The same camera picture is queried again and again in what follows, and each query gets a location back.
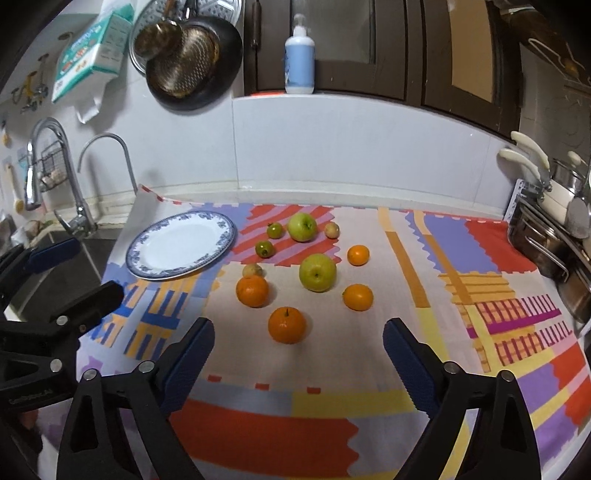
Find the small tan fruit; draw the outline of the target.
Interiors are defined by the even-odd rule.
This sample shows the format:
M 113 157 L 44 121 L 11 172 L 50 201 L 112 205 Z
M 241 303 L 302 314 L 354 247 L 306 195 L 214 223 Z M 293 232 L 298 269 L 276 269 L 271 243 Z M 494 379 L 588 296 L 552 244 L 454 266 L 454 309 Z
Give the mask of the small tan fruit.
M 242 269 L 242 276 L 243 277 L 252 277 L 252 276 L 263 277 L 264 276 L 263 268 L 260 267 L 259 264 L 257 264 L 257 263 L 247 264 Z
M 341 234 L 341 229 L 339 229 L 338 224 L 331 221 L 325 224 L 324 233 L 325 237 L 329 239 L 338 239 L 339 235 Z

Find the large orange with stem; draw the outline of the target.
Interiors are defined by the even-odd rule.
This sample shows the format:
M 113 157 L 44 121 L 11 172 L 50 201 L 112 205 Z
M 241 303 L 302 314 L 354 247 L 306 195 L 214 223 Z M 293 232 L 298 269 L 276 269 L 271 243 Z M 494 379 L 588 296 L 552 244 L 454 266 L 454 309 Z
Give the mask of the large orange with stem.
M 283 344 L 297 344 L 307 334 L 307 320 L 300 310 L 280 307 L 270 314 L 267 330 L 274 341 Z

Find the small green fruit front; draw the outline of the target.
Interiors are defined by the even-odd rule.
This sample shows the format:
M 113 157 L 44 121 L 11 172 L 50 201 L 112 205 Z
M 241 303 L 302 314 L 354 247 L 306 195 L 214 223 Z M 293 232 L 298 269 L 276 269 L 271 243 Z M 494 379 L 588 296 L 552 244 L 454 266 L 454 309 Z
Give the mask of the small green fruit front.
M 273 255 L 276 254 L 276 249 L 274 248 L 273 243 L 269 240 L 257 242 L 254 249 L 256 250 L 256 255 L 262 259 L 273 257 Z

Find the small green fruit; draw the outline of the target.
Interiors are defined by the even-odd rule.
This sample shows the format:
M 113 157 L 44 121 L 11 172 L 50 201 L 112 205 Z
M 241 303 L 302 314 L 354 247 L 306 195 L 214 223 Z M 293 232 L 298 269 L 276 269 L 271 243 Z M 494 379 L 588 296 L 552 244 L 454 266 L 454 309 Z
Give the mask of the small green fruit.
M 276 249 L 274 248 L 273 243 L 269 240 L 257 242 L 254 249 L 256 250 L 256 255 L 262 259 L 273 257 L 273 255 L 276 254 Z
M 280 222 L 270 223 L 267 225 L 266 235 L 273 240 L 280 239 L 284 235 L 283 225 L 281 225 Z

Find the small orange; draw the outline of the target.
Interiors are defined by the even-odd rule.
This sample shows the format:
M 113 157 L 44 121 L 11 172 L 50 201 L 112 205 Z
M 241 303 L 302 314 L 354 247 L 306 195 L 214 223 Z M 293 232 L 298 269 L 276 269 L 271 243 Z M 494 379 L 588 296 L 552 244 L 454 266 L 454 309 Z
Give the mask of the small orange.
M 352 284 L 342 291 L 342 302 L 353 311 L 367 311 L 374 303 L 374 293 L 369 286 Z
M 365 245 L 354 245 L 346 253 L 349 264 L 359 267 L 366 265 L 370 260 L 370 249 Z

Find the green apple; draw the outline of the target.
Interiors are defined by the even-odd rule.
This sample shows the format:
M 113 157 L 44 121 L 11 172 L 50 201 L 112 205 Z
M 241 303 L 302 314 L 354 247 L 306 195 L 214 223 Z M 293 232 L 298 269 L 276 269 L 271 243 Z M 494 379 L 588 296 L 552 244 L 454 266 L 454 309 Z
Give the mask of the green apple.
M 310 214 L 298 212 L 287 222 L 287 232 L 294 241 L 307 243 L 317 236 L 318 225 Z
M 324 293 L 335 284 L 337 266 L 325 254 L 311 254 L 301 262 L 298 278 L 305 289 L 315 293 Z

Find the steel kitchen sink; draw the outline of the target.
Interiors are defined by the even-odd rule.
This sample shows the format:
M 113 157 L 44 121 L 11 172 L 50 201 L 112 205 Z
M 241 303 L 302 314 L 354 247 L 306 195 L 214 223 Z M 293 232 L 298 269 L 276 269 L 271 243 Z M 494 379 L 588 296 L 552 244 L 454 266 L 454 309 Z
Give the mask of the steel kitchen sink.
M 73 259 L 32 275 L 6 308 L 6 318 L 46 323 L 51 313 L 98 287 L 120 232 L 121 228 L 100 228 L 81 240 L 81 252 Z

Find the chrome kitchen faucet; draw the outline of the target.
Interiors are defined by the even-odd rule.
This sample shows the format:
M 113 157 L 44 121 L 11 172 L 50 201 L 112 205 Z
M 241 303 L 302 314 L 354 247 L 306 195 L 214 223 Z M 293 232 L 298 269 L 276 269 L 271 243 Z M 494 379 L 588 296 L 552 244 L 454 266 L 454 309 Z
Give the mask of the chrome kitchen faucet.
M 56 141 L 50 148 L 40 151 L 39 139 L 45 130 L 50 131 L 56 137 Z M 68 181 L 75 203 L 76 216 L 67 222 L 57 211 L 54 211 L 54 215 L 63 229 L 74 237 L 82 238 L 94 233 L 97 225 L 74 173 L 66 132 L 57 119 L 47 117 L 35 124 L 27 144 L 26 159 L 25 209 L 34 211 L 40 208 L 43 192 Z

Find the blue rimmed white plate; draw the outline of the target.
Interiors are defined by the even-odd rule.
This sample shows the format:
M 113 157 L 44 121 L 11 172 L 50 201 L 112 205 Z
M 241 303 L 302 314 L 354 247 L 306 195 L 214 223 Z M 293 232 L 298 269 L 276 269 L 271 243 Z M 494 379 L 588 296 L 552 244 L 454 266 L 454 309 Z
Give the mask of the blue rimmed white plate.
M 228 216 L 193 210 L 159 220 L 141 231 L 125 254 L 134 276 L 164 281 L 211 265 L 231 247 L 238 234 Z

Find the colourful patterned table mat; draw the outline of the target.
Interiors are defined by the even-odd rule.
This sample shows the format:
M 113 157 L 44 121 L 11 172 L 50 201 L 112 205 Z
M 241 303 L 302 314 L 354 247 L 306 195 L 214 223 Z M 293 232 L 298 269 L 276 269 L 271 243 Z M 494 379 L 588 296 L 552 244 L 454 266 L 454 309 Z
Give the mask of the colourful patterned table mat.
M 443 360 L 466 371 L 512 371 L 535 429 L 543 475 L 559 477 L 590 435 L 590 367 L 554 284 L 509 243 L 504 222 L 422 211 L 307 206 L 338 239 L 283 237 L 263 261 L 270 301 L 250 308 L 235 286 L 254 246 L 273 221 L 297 204 L 219 204 L 238 228 L 235 246 L 200 273 L 167 282 L 131 275 L 124 256 L 144 228 L 192 209 L 146 188 L 138 192 L 110 255 L 105 278 L 121 283 L 118 311 L 81 340 L 79 370 L 132 370 L 154 360 L 200 316 L 215 344 L 184 407 L 171 423 L 209 479 L 389 479 L 427 424 L 383 346 L 383 329 L 401 318 Z M 366 265 L 349 264 L 354 245 Z M 329 291 L 298 278 L 311 254 L 329 256 L 337 279 Z M 342 302 L 352 284 L 374 303 L 353 311 Z M 307 334 L 297 344 L 273 340 L 270 314 L 300 310 Z

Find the small green fruit back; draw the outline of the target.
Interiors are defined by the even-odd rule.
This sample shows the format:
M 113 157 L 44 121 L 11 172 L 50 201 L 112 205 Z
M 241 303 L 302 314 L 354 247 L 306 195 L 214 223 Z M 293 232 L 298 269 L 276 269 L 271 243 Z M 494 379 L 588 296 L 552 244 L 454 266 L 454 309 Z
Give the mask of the small green fruit back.
M 266 235 L 273 240 L 280 239 L 284 235 L 283 225 L 281 225 L 280 222 L 270 223 L 267 225 Z

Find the black hanging frying pan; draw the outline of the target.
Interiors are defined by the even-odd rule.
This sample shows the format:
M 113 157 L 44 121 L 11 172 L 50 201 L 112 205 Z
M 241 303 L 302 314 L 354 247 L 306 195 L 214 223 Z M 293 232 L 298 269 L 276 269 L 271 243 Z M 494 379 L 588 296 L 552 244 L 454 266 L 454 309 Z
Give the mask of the black hanging frying pan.
M 152 96 L 165 108 L 195 111 L 231 88 L 242 65 L 242 37 L 235 25 L 198 16 L 180 24 L 179 44 L 147 62 L 145 78 Z

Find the silver hanging strainer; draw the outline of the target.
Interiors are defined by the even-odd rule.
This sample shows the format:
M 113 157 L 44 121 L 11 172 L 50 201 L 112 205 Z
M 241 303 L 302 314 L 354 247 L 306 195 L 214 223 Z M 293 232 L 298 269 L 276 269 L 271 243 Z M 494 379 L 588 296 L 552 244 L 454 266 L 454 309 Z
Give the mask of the silver hanging strainer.
M 128 55 L 131 64 L 137 72 L 145 75 L 145 61 L 137 56 L 133 50 L 135 38 L 148 25 L 157 23 L 163 15 L 166 2 L 164 0 L 139 1 L 139 12 L 135 15 L 134 23 L 128 38 Z M 240 0 L 198 0 L 197 14 L 224 19 L 232 25 L 238 24 L 242 15 L 242 1 Z

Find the blue white pump bottle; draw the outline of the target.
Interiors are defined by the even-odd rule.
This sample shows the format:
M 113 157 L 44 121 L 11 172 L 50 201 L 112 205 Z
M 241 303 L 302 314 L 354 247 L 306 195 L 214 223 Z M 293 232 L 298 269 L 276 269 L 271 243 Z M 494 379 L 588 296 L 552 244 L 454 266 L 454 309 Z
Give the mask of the blue white pump bottle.
M 315 91 L 315 41 L 308 35 L 304 14 L 293 18 L 293 34 L 284 42 L 284 89 L 287 94 Z

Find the cream handled white pan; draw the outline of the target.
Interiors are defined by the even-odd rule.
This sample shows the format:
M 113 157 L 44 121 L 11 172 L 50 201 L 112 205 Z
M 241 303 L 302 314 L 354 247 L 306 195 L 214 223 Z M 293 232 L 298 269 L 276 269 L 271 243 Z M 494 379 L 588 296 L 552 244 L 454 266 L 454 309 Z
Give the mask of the cream handled white pan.
M 503 148 L 498 156 L 530 171 L 537 182 L 537 204 L 561 226 L 566 226 L 570 205 L 583 191 L 586 181 L 579 171 L 579 166 L 584 164 L 581 157 L 569 151 L 568 162 L 550 161 L 548 154 L 528 135 L 512 131 L 510 138 L 518 150 Z

